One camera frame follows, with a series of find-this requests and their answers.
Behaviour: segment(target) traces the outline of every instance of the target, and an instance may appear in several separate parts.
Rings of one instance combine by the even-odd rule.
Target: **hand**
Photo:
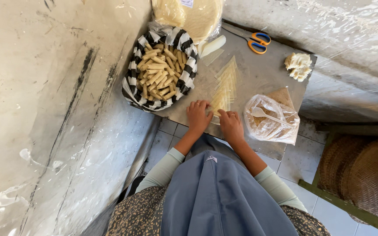
[[[208,116],[205,115],[205,109],[209,107],[210,103],[207,100],[197,100],[191,102],[190,106],[186,108],[186,115],[189,121],[188,132],[201,137],[202,133],[210,124],[213,119],[213,112],[211,111]]]
[[[243,124],[240,121],[239,114],[232,111],[218,110],[220,116],[221,131],[223,131],[224,138],[228,144],[233,148],[234,146],[244,143]]]

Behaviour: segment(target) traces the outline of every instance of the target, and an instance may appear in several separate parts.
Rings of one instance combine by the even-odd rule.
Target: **scissors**
[[[245,31],[246,33],[239,30],[239,28],[236,28],[230,24],[223,23],[222,27],[229,31],[230,33],[233,33],[237,36],[240,36],[247,40],[247,45],[250,47],[252,51],[254,51],[257,54],[263,54],[266,52],[266,45],[270,44],[270,36],[263,33],[250,33],[248,31]],[[256,50],[253,46],[256,46],[260,49],[260,51]]]

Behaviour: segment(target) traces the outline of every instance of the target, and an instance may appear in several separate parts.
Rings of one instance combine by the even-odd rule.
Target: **scissors blade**
[[[240,37],[243,37],[243,38],[250,38],[250,36],[252,35],[251,33],[248,35],[242,31],[240,31],[239,28],[235,27],[235,26],[232,26],[230,24],[227,24],[227,23],[223,23],[221,25],[221,27],[223,27],[225,30],[235,34],[235,35],[239,35]]]

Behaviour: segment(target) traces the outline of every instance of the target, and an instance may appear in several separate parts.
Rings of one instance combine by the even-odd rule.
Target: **woman's right hand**
[[[240,121],[239,114],[233,111],[218,110],[220,116],[221,131],[224,138],[231,147],[244,143],[243,124]]]

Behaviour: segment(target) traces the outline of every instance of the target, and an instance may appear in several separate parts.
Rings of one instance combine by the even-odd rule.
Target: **woman's left hand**
[[[188,132],[201,137],[213,119],[212,111],[208,115],[205,115],[205,109],[209,105],[210,103],[207,100],[197,100],[196,102],[191,102],[190,106],[186,108],[186,115],[189,121]]]

